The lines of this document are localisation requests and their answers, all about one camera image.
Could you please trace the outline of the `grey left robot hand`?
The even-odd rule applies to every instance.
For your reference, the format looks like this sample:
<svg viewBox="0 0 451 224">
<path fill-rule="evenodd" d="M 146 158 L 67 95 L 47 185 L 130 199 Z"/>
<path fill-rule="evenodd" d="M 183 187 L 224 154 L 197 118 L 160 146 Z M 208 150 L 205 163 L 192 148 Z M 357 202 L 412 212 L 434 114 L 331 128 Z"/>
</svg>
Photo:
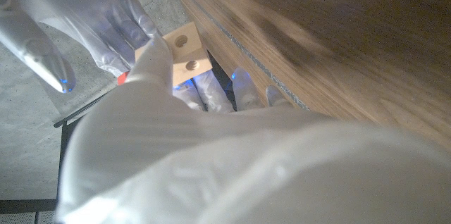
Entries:
<svg viewBox="0 0 451 224">
<path fill-rule="evenodd" d="M 449 223 L 450 153 L 430 140 L 276 104 L 195 111 L 161 37 L 78 124 L 59 223 Z"/>
</svg>

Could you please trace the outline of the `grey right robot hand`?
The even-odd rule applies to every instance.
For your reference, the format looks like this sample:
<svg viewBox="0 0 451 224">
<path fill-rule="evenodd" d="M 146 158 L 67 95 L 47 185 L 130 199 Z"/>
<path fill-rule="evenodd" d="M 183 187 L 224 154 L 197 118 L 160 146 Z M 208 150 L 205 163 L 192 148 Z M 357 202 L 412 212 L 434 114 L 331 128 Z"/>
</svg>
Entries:
<svg viewBox="0 0 451 224">
<path fill-rule="evenodd" d="M 116 77 L 134 67 L 137 50 L 163 45 L 138 0 L 1 0 L 1 43 L 61 93 L 73 90 L 75 74 L 42 23 L 84 46 Z"/>
</svg>

